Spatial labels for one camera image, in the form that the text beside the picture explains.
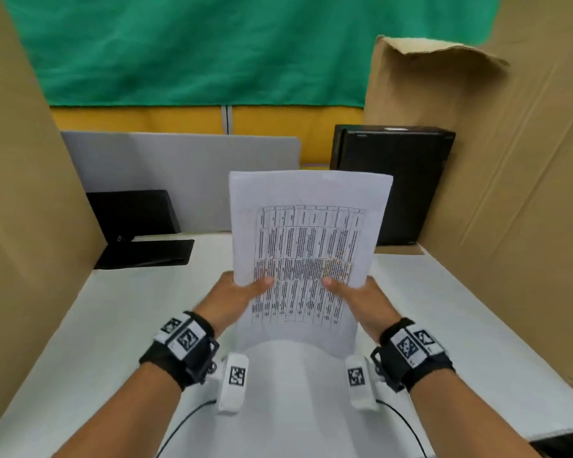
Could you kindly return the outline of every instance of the person's left arm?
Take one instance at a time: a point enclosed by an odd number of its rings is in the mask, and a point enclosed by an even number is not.
[[[193,312],[210,323],[218,338],[273,283],[262,278],[238,286],[233,272],[225,272]],[[166,371],[143,363],[53,458],[152,458],[180,396],[181,386]]]

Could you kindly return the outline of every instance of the white paper sheet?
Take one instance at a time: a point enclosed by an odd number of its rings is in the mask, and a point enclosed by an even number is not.
[[[234,279],[276,279],[238,320],[237,350],[291,339],[340,358],[353,353],[357,323],[320,278],[365,283],[392,181],[347,171],[230,173]]]

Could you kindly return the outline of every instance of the white table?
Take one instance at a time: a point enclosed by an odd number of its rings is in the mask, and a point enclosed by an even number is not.
[[[231,267],[231,236],[195,239],[181,267],[96,270],[0,420],[0,458],[49,457],[125,381],[168,317],[193,307]],[[529,440],[573,431],[573,389],[432,257],[376,255],[371,274],[404,315],[445,345],[465,381]],[[221,353],[233,332],[221,337]],[[374,345],[362,331],[357,349]],[[237,416],[200,410],[165,458],[273,456],[420,457],[410,431],[388,411],[348,402],[343,363],[316,347],[275,341],[248,351],[247,397]],[[212,395],[187,390],[168,431]],[[405,393],[382,398],[432,450]]]

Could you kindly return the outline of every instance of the green cloth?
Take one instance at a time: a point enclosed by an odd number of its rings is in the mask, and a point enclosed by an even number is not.
[[[54,106],[359,106],[374,39],[481,43],[499,0],[4,0]]]

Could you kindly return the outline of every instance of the wrist-mounted device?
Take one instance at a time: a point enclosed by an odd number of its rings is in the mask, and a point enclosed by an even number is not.
[[[409,392],[427,374],[443,368],[454,371],[445,349],[429,331],[402,318],[380,336],[380,347],[371,353],[376,372],[395,392]]]
[[[219,350],[214,329],[197,313],[185,311],[171,318],[155,334],[153,344],[140,358],[166,371],[184,390],[203,383],[216,368],[213,357]]]

